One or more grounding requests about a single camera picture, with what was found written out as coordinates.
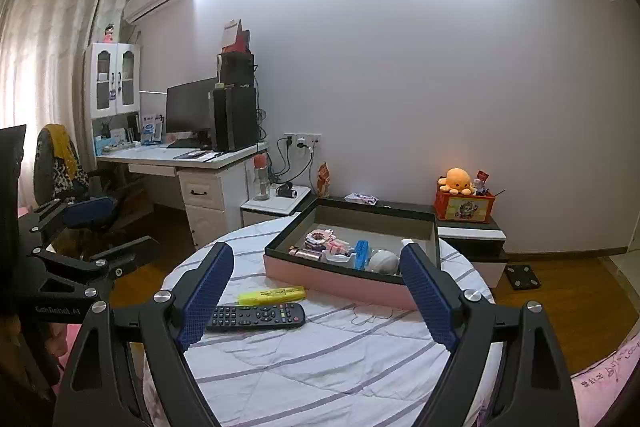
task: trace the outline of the white ball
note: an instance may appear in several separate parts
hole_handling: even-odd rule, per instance
[[[368,269],[372,272],[394,274],[398,270],[398,256],[388,250],[379,250],[369,260]]]

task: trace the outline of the white bedding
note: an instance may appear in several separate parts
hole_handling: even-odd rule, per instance
[[[220,304],[239,293],[281,287],[264,275],[264,247],[292,216],[258,223],[220,238],[234,250],[234,272]],[[171,289],[206,256],[201,248],[164,280]],[[440,242],[442,269],[462,289],[491,292],[462,255]],[[418,312],[355,303],[309,291],[300,302],[306,324],[295,330],[206,333],[185,353],[193,376],[219,422],[227,427],[410,426],[449,357]],[[501,345],[491,347],[471,425],[491,394]],[[167,426],[148,367],[145,400],[156,427]]]

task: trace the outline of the electrical outlet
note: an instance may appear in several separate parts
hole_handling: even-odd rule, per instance
[[[321,134],[296,134],[295,143],[299,143],[300,139],[303,139],[306,146],[318,149],[318,147],[320,147],[321,138]]]
[[[287,149],[287,140],[286,140],[286,138],[289,138],[289,137],[290,137],[290,139],[291,139],[291,146],[292,146],[292,147],[295,147],[295,145],[296,145],[296,134],[295,134],[295,133],[292,133],[292,132],[286,132],[286,133],[284,133],[284,134],[282,135],[282,137],[283,137],[283,138],[285,138],[284,140],[282,140],[282,141],[280,142],[280,147],[281,147],[283,150],[286,150],[286,149]]]

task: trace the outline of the white cabinet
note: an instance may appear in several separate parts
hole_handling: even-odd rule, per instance
[[[240,206],[249,199],[244,162],[220,171],[181,169],[178,178],[196,248],[242,228]]]
[[[90,117],[140,110],[140,48],[133,44],[92,44],[84,58]]]

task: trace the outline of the black tray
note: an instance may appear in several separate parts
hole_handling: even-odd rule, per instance
[[[440,245],[438,243],[438,227],[436,216],[424,210],[407,210],[381,205],[348,203],[343,200],[318,199],[311,203],[299,216],[282,230],[264,249],[264,254],[290,263],[302,264],[351,277],[363,277],[380,282],[404,284],[399,275],[386,275],[334,264],[303,259],[289,253],[289,247],[301,246],[305,235],[315,226],[322,224],[332,229],[351,225],[352,230],[362,231],[361,239],[367,239],[369,233],[382,234],[398,238],[398,254],[401,250],[399,237],[411,238],[421,243],[423,250],[433,264],[440,268]]]

